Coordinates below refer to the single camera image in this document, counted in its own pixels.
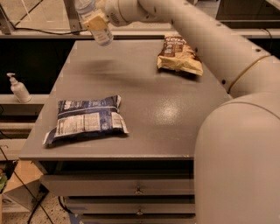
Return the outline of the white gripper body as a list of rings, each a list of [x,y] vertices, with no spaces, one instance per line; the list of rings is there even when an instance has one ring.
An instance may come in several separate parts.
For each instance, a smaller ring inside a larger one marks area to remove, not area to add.
[[[97,0],[95,3],[97,9],[105,13],[107,20],[114,26],[124,26],[126,21],[121,15],[119,0]]]

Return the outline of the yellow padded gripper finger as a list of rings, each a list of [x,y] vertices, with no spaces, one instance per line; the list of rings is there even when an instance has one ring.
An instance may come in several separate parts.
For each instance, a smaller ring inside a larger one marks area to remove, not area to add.
[[[90,11],[82,17],[83,26],[91,32],[104,31],[108,28],[108,22],[102,10]]]

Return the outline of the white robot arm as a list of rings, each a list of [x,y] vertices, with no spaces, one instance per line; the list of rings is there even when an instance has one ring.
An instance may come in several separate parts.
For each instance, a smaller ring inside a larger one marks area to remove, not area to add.
[[[280,60],[187,0],[97,0],[103,22],[166,22],[231,100],[203,122],[194,155],[197,224],[280,224]]]

